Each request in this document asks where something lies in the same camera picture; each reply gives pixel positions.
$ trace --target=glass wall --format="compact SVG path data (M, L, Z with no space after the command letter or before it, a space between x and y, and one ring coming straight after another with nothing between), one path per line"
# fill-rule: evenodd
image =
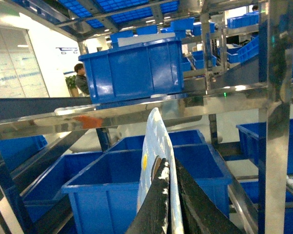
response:
M0 98L47 97L27 31L0 27Z

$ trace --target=blue plastic bin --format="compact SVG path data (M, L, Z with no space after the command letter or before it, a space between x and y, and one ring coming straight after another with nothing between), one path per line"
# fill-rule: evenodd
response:
M215 32L215 23L210 22L209 27L210 27L210 33L214 33ZM194 36L200 36L202 34L202 25L201 24L195 25L193 28L192 34Z
M229 216L231 176L211 145L175 146L180 160L215 205ZM123 234L136 216L141 150L103 155L62 186L79 234Z
M130 38L133 37L133 31L127 30L110 35L112 42L118 42L118 38Z
M229 63L237 63L240 62L240 57L238 54L230 54L227 52L227 60Z
M118 42L112 42L111 44L112 44L112 48L118 48L119 47Z
M102 152L63 155L43 172L22 196L32 221L37 221L64 197L62 185L101 155Z
M174 33L176 34L176 37L177 37L178 39L183 39L183 38L186 38L186 36L187 36L185 30L174 31Z
M172 28L162 28L161 33L173 33L174 30Z
M0 140L0 153L8 169L13 171L47 144L44 136Z
M157 25L137 28L137 35L157 34Z
M238 51L240 62L244 62L258 55L259 53L259 37L255 37L248 44L243 46Z
M227 19L227 26L228 28L231 28L231 29L240 28L240 27L246 27L246 26L257 24L258 21L259 21L258 12L251 12L251 13L246 13L243 16Z
M206 144L203 134L199 130L189 130L169 133L169 138L173 146ZM121 139L113 145L108 152L121 150L141 150L145 136L130 136Z
M203 58L203 51L196 51L192 53L193 57L193 64L196 69L203 69L204 68L204 58ZM212 65L213 67L216 66L217 58L212 55Z
M237 52L238 50L241 49L241 46L237 44L233 44L233 45L234 45L234 48L227 49L227 60L229 63L240 62L240 57Z
M170 23L170 27L174 31L181 31L181 30L193 30L193 23L194 23L194 18L187 18L187 19L179 19L172 21Z
M242 182L241 185L252 202L258 203L258 181ZM293 202L293 196L289 192L286 194L286 202ZM293 208L285 210L284 234L293 234Z
M266 146L266 138L259 138L259 125L265 123L250 123L237 125L240 135L242 153L255 165L258 165L259 146ZM290 120L290 140L288 154L288 173L293 174L293 119Z
M82 55L92 103L180 93L181 41L166 38Z
M182 58L182 71L191 71L191 63L190 60L187 57Z

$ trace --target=potted plant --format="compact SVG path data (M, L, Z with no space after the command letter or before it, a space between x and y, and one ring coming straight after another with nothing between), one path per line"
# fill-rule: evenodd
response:
M72 97L79 97L79 92L75 84L76 76L65 77L66 85Z

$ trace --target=yellow sticker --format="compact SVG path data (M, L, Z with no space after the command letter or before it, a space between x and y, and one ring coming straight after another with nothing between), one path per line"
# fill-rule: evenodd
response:
M147 154L143 155L143 170L147 168Z

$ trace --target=man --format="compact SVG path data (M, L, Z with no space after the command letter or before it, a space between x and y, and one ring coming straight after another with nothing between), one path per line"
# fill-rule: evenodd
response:
M75 84L85 94L89 94L87 78L85 76L84 65L82 63L76 64L74 71L77 73Z
M252 11L258 11L258 5L253 5Z

